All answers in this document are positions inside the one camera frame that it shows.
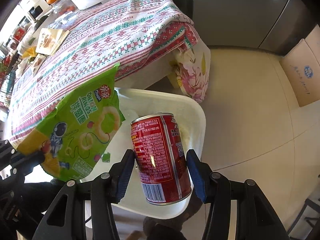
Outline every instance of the green snack bag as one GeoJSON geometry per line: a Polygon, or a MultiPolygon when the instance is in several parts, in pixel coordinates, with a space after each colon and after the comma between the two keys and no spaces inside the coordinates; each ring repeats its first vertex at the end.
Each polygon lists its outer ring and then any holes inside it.
{"type": "Polygon", "coordinates": [[[125,120],[114,90],[119,65],[65,96],[18,151],[28,155],[42,150],[42,168],[63,181],[88,176],[125,120]]]}

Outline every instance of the beige tile floor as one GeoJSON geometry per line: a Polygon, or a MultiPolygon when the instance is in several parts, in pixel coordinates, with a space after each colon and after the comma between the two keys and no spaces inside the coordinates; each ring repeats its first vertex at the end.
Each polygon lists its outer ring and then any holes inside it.
{"type": "MultiPolygon", "coordinates": [[[[288,228],[319,182],[320,100],[299,107],[279,56],[230,48],[211,55],[202,161],[229,179],[254,179],[288,228]]],[[[150,89],[179,93],[166,82],[150,89]]],[[[201,239],[207,211],[184,225],[188,240],[201,239]]],[[[229,239],[235,215],[233,202],[229,239]]]]}

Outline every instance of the black cable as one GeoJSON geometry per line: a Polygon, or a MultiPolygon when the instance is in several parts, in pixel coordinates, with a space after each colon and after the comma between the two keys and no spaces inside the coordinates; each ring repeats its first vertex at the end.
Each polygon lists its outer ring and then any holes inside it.
{"type": "Polygon", "coordinates": [[[88,223],[91,220],[91,216],[84,222],[84,224],[88,223]]]}

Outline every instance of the white tray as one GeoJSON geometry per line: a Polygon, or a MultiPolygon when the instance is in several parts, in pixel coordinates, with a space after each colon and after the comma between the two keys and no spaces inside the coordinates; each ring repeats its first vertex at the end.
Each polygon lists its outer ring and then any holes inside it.
{"type": "MultiPolygon", "coordinates": [[[[201,158],[204,133],[204,112],[191,98],[186,96],[154,92],[138,89],[116,89],[119,95],[120,110],[124,113],[126,121],[112,139],[107,150],[111,153],[110,163],[101,160],[94,167],[89,176],[82,181],[92,180],[103,172],[108,172],[113,163],[121,161],[126,149],[132,149],[130,123],[138,116],[155,114],[158,112],[173,113],[176,119],[185,153],[194,149],[201,158]]],[[[142,191],[138,169],[132,171],[124,198],[116,206],[144,216],[160,219],[169,219],[181,214],[189,203],[190,196],[183,201],[172,205],[156,206],[148,203],[142,191]]],[[[90,204],[86,204],[86,216],[89,216],[90,204]]]]}

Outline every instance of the metal screw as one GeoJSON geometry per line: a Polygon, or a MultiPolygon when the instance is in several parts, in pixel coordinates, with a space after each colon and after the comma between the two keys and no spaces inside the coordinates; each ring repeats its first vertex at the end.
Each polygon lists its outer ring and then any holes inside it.
{"type": "Polygon", "coordinates": [[[67,182],[67,186],[68,186],[68,187],[72,187],[74,184],[75,184],[75,181],[74,181],[74,180],[69,180],[69,181],[67,182]]]}
{"type": "Polygon", "coordinates": [[[110,174],[105,172],[105,173],[102,173],[101,176],[100,176],[102,179],[107,179],[110,177],[110,174]]]}
{"type": "Polygon", "coordinates": [[[217,172],[211,173],[211,178],[213,179],[220,179],[220,177],[221,177],[220,173],[217,173],[217,172]]]}
{"type": "Polygon", "coordinates": [[[254,181],[253,179],[247,179],[247,184],[248,184],[249,186],[254,186],[254,185],[256,185],[256,183],[255,183],[255,181],[254,181]]]}

